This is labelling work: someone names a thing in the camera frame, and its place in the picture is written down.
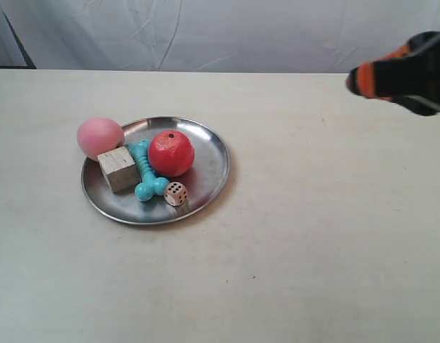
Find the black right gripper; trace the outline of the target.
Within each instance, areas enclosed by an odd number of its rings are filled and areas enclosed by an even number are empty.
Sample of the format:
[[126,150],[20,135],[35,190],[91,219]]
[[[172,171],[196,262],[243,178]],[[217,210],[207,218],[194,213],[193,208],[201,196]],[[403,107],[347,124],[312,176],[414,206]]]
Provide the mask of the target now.
[[417,34],[385,57],[352,69],[346,88],[367,99],[405,97],[405,107],[420,116],[440,112],[440,31]]

